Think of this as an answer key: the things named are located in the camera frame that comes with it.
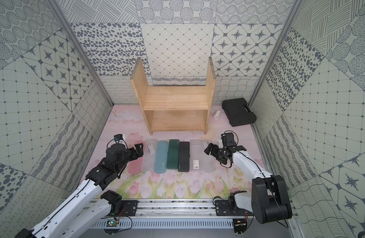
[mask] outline wire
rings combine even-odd
[[[247,218],[249,218],[249,214],[247,214],[247,211],[245,210],[245,219],[243,221],[246,221]]]
[[[123,171],[127,168],[127,165],[124,165],[124,168],[122,169],[122,171],[120,171],[120,174],[118,175],[118,178],[120,178],[121,174],[123,173]]]
[[[110,140],[110,141],[107,143],[107,149],[109,148],[109,143],[110,143],[111,141],[113,141],[113,140],[115,140],[115,139],[112,139],[112,140]]]
[[[76,194],[76,195],[78,195],[87,185],[88,185],[88,183],[91,181],[91,179],[89,178],[89,181],[85,184],[85,186]],[[76,197],[76,195],[74,195],[74,197],[72,197],[70,200],[68,200],[68,202],[65,204],[65,205],[63,205],[46,223],[45,223],[45,225],[43,225],[43,227],[45,227],[50,221],[51,221],[51,219],[53,219],[53,217],[60,211],[60,210],[62,210],[62,208],[64,208],[69,202],[71,202],[75,197]],[[41,228],[41,229],[39,229],[36,233],[34,233],[34,235],[32,235],[30,238],[33,238],[34,236],[36,236],[36,234],[38,233],[38,232],[40,232],[41,230],[42,230],[43,228]]]
[[[259,166],[258,166],[258,164],[254,161],[254,160],[252,160],[250,157],[247,157],[246,155],[244,155],[241,151],[238,151],[239,153],[241,153],[244,157],[246,157],[246,158],[248,158],[248,159],[250,159],[252,162],[254,162],[254,164],[256,164],[256,166],[258,167],[258,169],[260,170],[260,172],[262,173],[262,175],[263,175],[263,177],[265,178],[265,179],[267,179],[266,178],[266,176],[264,175],[264,173],[262,172],[262,170],[261,170],[261,168],[259,168]],[[279,207],[279,204],[278,204],[278,202],[277,202],[277,200],[276,200],[276,198],[275,198],[275,195],[272,193],[272,188],[271,188],[271,186],[270,186],[270,183],[267,183],[267,185],[269,186],[269,189],[270,189],[270,192],[271,192],[271,194],[272,194],[272,197],[274,198],[274,200],[275,200],[275,203],[276,203],[276,205],[278,206],[278,208],[279,208],[279,211],[280,211],[280,213],[281,213],[281,215],[282,215],[282,217],[283,217],[283,219],[284,219],[284,221],[285,221],[285,223],[286,223],[286,225],[287,226],[285,226],[285,225],[283,225],[282,223],[280,223],[279,221],[277,221],[280,225],[282,225],[282,226],[284,226],[285,228],[289,228],[289,226],[288,226],[288,224],[287,224],[287,221],[286,221],[286,219],[284,218],[284,214],[283,214],[283,212],[281,211],[281,209],[280,209],[280,207]]]
[[[216,199],[216,198],[219,198],[219,199],[224,200],[222,197],[219,197],[219,196],[213,197],[213,200],[212,200],[211,202],[213,203],[214,207],[216,207],[216,205],[214,204],[214,199]]]
[[[219,164],[220,164],[222,167],[226,168],[226,169],[230,169],[230,168],[231,168],[231,166],[233,166],[233,162],[232,162],[231,160],[230,160],[230,167],[225,167],[225,166],[223,166],[221,162],[219,162]]]
[[[238,135],[234,131],[230,131],[230,132],[233,132],[235,134],[235,136],[237,137],[237,145],[238,145],[238,142],[239,142]]]
[[[129,217],[129,216],[121,216],[121,217],[128,217],[130,220],[131,220],[131,227],[129,227],[129,228],[127,228],[127,229],[124,229],[124,230],[120,230],[120,231],[118,231],[118,232],[121,232],[121,231],[125,231],[125,230],[129,230],[129,229],[131,229],[132,228],[132,226],[133,226],[133,221],[132,221],[132,219]]]
[[[254,220],[254,216],[252,216],[251,222],[250,222],[249,226],[246,228],[246,230],[247,230],[247,229],[251,226],[252,221]]]
[[[122,140],[122,141],[124,141],[124,144],[126,144],[126,148],[128,149],[128,145],[127,145],[126,141],[125,140]]]

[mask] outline wooden shelf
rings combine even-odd
[[[216,76],[211,58],[205,86],[148,86],[141,58],[132,72],[131,83],[148,131],[206,131]]]
[[[208,110],[204,86],[148,87],[143,110]]]
[[[154,111],[151,131],[203,131],[205,110]]]

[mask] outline white roll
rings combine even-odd
[[[214,118],[218,119],[219,118],[219,114],[221,114],[220,110],[217,110],[216,113],[214,113]]]

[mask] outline mounting plate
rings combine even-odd
[[[124,207],[124,212],[121,216],[135,216],[138,203],[137,200],[122,200],[121,206]]]
[[[214,204],[216,205],[216,215],[217,216],[245,216],[245,212],[240,209],[238,212],[230,212],[228,201],[227,200],[215,200]],[[248,216],[253,216],[254,214],[250,211],[247,211]]]

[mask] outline black cable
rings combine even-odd
[[[259,168],[259,166],[258,166],[258,164],[254,161],[254,160],[252,160],[250,157],[247,157],[246,155],[244,155],[241,151],[238,151],[239,153],[241,153],[244,157],[246,157],[246,158],[248,158],[248,159],[250,159],[252,162],[254,162],[254,164],[256,164],[256,166],[258,167],[258,169],[260,170],[260,172],[262,173],[262,175],[263,175],[263,177],[265,178],[265,179],[267,179],[266,178],[266,176],[264,175],[264,173],[262,172],[262,170],[261,170],[261,168]],[[284,226],[285,228],[289,228],[289,226],[288,226],[288,224],[287,224],[287,221],[286,221],[286,219],[284,218],[284,214],[283,214],[283,212],[281,211],[281,209],[280,209],[280,207],[279,207],[279,204],[278,204],[278,202],[277,202],[277,200],[276,200],[276,198],[275,198],[275,195],[272,193],[272,188],[271,188],[271,186],[270,186],[270,184],[269,183],[267,183],[267,185],[269,186],[269,189],[270,189],[270,192],[271,192],[271,194],[272,194],[272,197],[274,198],[274,200],[275,200],[275,203],[276,203],[276,205],[278,206],[278,208],[279,208],[279,211],[280,211],[280,213],[281,213],[281,215],[282,215],[282,217],[283,217],[283,219],[284,219],[284,221],[285,221],[285,223],[286,223],[286,225],[287,226],[285,226],[285,225],[283,225],[282,223],[280,223],[279,221],[277,221],[280,225],[282,225],[282,226]]]
[[[133,221],[132,221],[132,219],[129,217],[129,216],[120,216],[120,217],[128,217],[130,220],[131,220],[131,227],[129,227],[129,228],[127,228],[127,229],[124,229],[124,230],[120,230],[120,231],[118,231],[118,232],[121,232],[121,231],[125,231],[125,230],[129,230],[129,229],[131,229],[132,228],[132,226],[133,226]]]
[[[250,222],[249,226],[246,228],[245,231],[247,231],[247,229],[251,226],[253,220],[254,220],[254,216],[252,216],[251,222]]]
[[[107,143],[107,149],[109,148],[109,143],[110,143],[111,141],[113,141],[113,140],[115,140],[115,139],[112,139],[112,140],[110,140],[110,141]]]
[[[213,197],[213,200],[211,201],[212,203],[213,203],[213,205],[214,205],[214,207],[216,207],[216,205],[214,204],[214,199],[216,199],[216,198],[219,198],[219,199],[222,199],[222,200],[224,200],[222,197],[220,197],[220,196],[216,196],[216,197]]]
[[[133,225],[133,221],[132,221],[132,219],[130,218],[130,217],[128,217],[130,220],[131,220],[131,227],[129,227],[129,228],[127,228],[127,229],[124,229],[124,230],[120,230],[120,231],[118,231],[118,232],[121,232],[121,231],[125,231],[125,230],[129,230],[129,229],[131,229],[132,228],[132,225]]]
[[[90,182],[90,178],[89,178],[89,181],[86,183],[86,185],[76,194],[76,195],[78,195],[87,185],[88,185],[88,183]],[[53,219],[53,217],[60,211],[60,210],[62,210],[62,208],[64,208],[69,202],[71,202],[74,198],[75,198],[76,196],[74,195],[74,197],[72,197],[70,200],[68,200],[68,202],[65,204],[65,205],[63,205],[46,223],[45,223],[45,225],[43,225],[43,227],[45,227],[50,221],[51,221],[51,219]],[[41,230],[42,230],[43,228],[41,228],[41,229],[39,229],[36,233],[34,233],[34,235],[32,235],[30,238],[32,238],[32,237],[34,237],[34,236],[36,236],[36,234],[38,233],[38,232],[40,232]]]
[[[120,178],[121,174],[123,173],[123,171],[126,169],[127,165],[124,165],[124,168],[120,171],[120,174],[118,176],[118,178]]]
[[[231,160],[230,160],[230,167],[225,167],[225,166],[223,166],[221,162],[219,162],[219,164],[220,164],[222,167],[226,168],[226,169],[230,169],[230,168],[231,168],[231,166],[233,166],[233,162],[232,162]]]
[[[238,142],[239,142],[238,135],[234,131],[230,131],[230,132],[233,132],[235,134],[235,136],[237,137],[237,145],[238,145]]]

